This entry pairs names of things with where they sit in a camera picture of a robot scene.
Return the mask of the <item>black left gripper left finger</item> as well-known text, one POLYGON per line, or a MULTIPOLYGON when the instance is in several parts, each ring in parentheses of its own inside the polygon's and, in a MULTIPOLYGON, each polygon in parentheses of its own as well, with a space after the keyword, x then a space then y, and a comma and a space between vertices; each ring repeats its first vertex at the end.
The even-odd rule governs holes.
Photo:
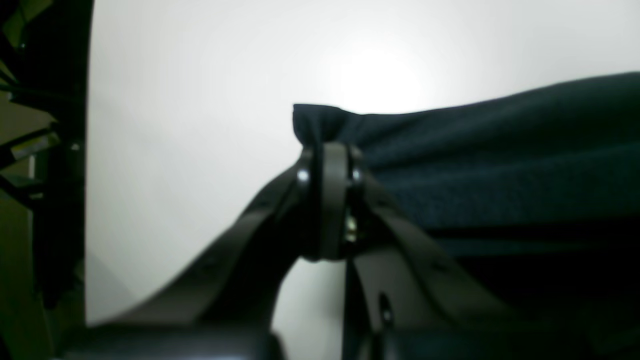
POLYGON ((281 285, 309 249, 314 151, 256 194, 169 285, 64 343, 62 360, 284 360, 271 331, 281 285))

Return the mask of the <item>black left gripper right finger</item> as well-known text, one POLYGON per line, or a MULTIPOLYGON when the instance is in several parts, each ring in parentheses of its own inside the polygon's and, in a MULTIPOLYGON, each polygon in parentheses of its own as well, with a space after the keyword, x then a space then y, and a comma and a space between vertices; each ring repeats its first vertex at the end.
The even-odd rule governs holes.
POLYGON ((639 248, 446 239, 342 148, 343 228, 369 336, 362 360, 637 360, 639 248))

